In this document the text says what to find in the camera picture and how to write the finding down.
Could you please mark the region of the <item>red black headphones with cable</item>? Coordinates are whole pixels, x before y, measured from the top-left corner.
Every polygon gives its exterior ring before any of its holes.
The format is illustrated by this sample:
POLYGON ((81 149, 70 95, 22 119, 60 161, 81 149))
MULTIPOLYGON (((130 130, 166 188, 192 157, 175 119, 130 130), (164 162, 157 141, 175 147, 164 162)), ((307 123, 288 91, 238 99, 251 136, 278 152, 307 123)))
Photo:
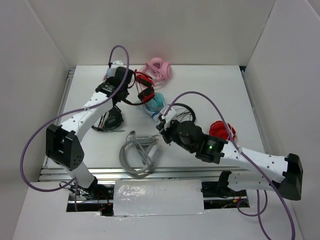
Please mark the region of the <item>red black headphones with cable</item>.
POLYGON ((144 87, 137 95, 138 99, 143 103, 148 103, 155 97, 154 83, 152 77, 147 73, 134 71, 135 82, 140 86, 144 87))

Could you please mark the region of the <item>grey headphones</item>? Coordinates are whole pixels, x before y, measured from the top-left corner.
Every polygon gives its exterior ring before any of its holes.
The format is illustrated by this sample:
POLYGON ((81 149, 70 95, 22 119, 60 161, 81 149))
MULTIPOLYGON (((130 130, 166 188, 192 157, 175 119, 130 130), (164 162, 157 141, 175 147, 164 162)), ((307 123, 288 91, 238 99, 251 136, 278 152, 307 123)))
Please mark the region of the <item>grey headphones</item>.
POLYGON ((119 163, 128 175, 135 179, 143 179, 151 174, 159 153, 158 137, 158 134, 137 135, 134 130, 128 133, 118 154, 119 163), (140 169, 130 166, 129 154, 140 158, 142 163, 140 169))

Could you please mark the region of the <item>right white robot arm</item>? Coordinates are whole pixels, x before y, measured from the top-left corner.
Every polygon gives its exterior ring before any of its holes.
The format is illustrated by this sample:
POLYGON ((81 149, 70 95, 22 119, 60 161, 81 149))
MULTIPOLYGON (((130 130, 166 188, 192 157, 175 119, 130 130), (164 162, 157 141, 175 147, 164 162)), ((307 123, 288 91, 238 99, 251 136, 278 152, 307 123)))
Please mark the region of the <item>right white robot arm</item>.
POLYGON ((303 166, 294 153, 276 156, 235 147, 227 140, 203 133, 192 121, 161 122, 156 129, 166 144, 175 143, 205 163, 239 167, 250 172, 246 175, 223 171, 217 184, 223 196, 258 189, 279 192, 287 200, 302 198, 303 166))

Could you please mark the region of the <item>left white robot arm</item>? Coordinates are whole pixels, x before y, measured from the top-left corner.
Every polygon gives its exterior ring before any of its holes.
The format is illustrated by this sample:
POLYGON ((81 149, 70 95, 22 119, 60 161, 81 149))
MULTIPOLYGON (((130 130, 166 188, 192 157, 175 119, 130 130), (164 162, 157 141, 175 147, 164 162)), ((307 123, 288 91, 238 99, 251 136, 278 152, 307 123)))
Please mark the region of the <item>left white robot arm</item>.
POLYGON ((81 141, 103 114, 127 98, 133 75, 133 70, 123 66, 108 68, 105 80, 94 90, 82 111, 46 129, 46 156, 77 180, 80 193, 86 199, 95 198, 103 187, 84 163, 81 141))

